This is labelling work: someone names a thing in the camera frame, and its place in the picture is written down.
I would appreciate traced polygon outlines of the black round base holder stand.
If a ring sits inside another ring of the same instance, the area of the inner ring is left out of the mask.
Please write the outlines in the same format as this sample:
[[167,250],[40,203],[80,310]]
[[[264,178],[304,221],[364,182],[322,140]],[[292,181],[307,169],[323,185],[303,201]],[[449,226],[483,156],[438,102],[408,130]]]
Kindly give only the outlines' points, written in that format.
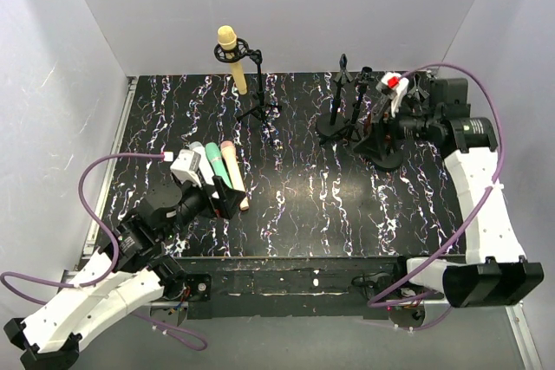
[[[384,96],[380,100],[382,100],[382,103],[388,103],[387,113],[389,113],[389,98],[387,96]],[[403,154],[396,142],[386,144],[388,145],[388,155],[385,158],[370,157],[370,159],[374,163],[376,168],[379,168],[380,170],[385,172],[389,172],[397,169],[401,165]]]

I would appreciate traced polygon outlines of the black tripod shock mount stand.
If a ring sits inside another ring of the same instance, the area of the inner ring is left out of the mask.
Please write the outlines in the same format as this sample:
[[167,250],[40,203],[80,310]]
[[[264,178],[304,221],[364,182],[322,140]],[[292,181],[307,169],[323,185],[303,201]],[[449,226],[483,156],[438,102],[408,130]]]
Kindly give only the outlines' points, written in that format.
[[[262,83],[262,71],[261,71],[261,65],[263,62],[263,56],[262,56],[262,52],[260,49],[251,49],[248,45],[248,42],[245,41],[242,38],[239,38],[239,48],[240,48],[240,52],[241,52],[241,60],[248,57],[249,59],[251,59],[257,66],[257,89],[256,89],[256,98],[258,100],[258,103],[253,106],[250,110],[243,112],[241,115],[236,117],[237,122],[241,123],[243,121],[243,119],[247,118],[248,116],[252,116],[254,118],[256,118],[257,120],[259,120],[261,122],[262,127],[264,128],[264,130],[267,132],[267,139],[270,142],[270,144],[272,146],[275,146],[275,140],[272,137],[272,133],[271,133],[271,126],[269,123],[269,114],[273,111],[273,110],[277,110],[277,111],[281,111],[282,110],[282,106],[279,104],[272,104],[270,102],[267,102],[265,99],[265,90],[263,87],[263,83]],[[213,53],[214,56],[216,58],[216,60],[218,62],[221,62],[217,56],[216,56],[216,52],[215,49],[217,48],[217,45],[215,46]]]

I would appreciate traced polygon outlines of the large yellow microphone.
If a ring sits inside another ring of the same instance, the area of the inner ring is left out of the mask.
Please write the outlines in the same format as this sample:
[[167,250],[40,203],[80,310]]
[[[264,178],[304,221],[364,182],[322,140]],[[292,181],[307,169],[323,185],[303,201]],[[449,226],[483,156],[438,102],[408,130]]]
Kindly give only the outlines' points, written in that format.
[[218,45],[215,49],[217,58],[230,66],[232,78],[240,95],[247,93],[245,73],[240,62],[240,42],[234,31],[229,25],[220,26],[217,30]]

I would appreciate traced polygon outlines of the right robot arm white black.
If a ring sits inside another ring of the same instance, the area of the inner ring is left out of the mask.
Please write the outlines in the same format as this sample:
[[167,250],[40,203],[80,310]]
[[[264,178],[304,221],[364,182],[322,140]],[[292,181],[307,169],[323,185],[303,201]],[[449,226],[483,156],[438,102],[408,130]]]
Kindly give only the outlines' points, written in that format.
[[419,94],[415,84],[387,72],[376,85],[382,98],[369,114],[368,133],[356,148],[375,167],[393,171],[403,162],[400,140],[425,140],[441,153],[457,195],[466,240],[466,261],[443,259],[446,243],[431,256],[410,257],[405,275],[369,299],[376,307],[409,282],[443,294],[454,308],[512,306],[544,279],[514,233],[503,185],[503,154],[492,122],[473,117],[465,78],[434,79]]

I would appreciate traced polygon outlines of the black clip stand far right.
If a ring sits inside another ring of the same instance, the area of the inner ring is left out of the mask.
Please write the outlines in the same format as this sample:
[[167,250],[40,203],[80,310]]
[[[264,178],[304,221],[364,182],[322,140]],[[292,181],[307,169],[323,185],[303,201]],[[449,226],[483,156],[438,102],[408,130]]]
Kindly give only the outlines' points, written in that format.
[[418,104],[424,103],[428,97],[429,93],[425,89],[426,76],[422,76],[420,73],[414,73],[411,75],[408,84],[407,97],[412,99]]

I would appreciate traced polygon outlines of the black tripod clip stand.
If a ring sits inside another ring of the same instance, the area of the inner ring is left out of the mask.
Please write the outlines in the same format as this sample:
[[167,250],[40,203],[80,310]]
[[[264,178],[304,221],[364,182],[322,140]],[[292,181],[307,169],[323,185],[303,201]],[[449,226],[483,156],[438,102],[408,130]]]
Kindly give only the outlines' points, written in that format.
[[353,111],[349,119],[345,119],[342,127],[331,125],[331,121],[322,121],[326,114],[322,114],[317,120],[317,134],[320,137],[319,144],[323,146],[332,140],[346,140],[359,142],[362,135],[357,125],[362,110],[362,99],[366,94],[370,81],[373,79],[373,69],[371,67],[363,67],[356,76],[355,90],[358,93],[356,102],[353,104]]

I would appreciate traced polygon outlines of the brown box in holder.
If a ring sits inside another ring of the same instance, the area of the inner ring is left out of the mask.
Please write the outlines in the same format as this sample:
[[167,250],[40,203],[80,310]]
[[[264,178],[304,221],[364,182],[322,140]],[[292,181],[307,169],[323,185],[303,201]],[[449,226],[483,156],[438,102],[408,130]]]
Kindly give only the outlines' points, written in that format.
[[374,124],[379,123],[382,119],[382,100],[377,100],[369,110],[363,125],[363,133],[365,136],[371,134]]

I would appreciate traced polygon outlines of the green microphone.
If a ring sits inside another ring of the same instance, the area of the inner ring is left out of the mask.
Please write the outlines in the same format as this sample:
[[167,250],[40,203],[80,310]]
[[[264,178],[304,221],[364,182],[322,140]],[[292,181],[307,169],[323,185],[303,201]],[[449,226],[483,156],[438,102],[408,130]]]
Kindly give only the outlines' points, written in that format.
[[225,184],[232,188],[232,182],[229,178],[228,172],[222,158],[222,153],[219,146],[214,142],[209,142],[205,146],[206,157],[216,176],[221,177]]

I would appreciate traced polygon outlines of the white microphone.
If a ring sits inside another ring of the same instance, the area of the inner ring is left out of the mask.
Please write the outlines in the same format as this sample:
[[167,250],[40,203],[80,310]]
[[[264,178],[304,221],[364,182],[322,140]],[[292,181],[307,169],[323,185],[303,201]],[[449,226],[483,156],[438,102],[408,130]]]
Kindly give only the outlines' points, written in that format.
[[200,142],[195,141],[189,145],[189,149],[196,152],[200,156],[199,170],[205,182],[208,185],[214,185],[214,171],[208,158],[206,157],[205,147]]

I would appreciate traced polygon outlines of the pink microphone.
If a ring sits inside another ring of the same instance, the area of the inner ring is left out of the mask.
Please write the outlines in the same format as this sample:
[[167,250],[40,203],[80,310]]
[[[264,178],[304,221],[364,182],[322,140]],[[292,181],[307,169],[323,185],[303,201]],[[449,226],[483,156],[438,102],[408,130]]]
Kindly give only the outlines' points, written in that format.
[[245,192],[245,183],[239,169],[235,145],[230,140],[225,140],[220,144],[220,151],[226,164],[233,189]]

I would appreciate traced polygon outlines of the black front mounting base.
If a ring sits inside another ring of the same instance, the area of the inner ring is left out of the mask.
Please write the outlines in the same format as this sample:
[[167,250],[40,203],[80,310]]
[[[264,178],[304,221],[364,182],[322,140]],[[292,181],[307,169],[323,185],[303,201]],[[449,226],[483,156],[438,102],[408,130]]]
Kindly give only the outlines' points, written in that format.
[[359,316],[385,319],[369,308],[372,295],[402,276],[400,256],[181,257],[190,320],[234,317]]

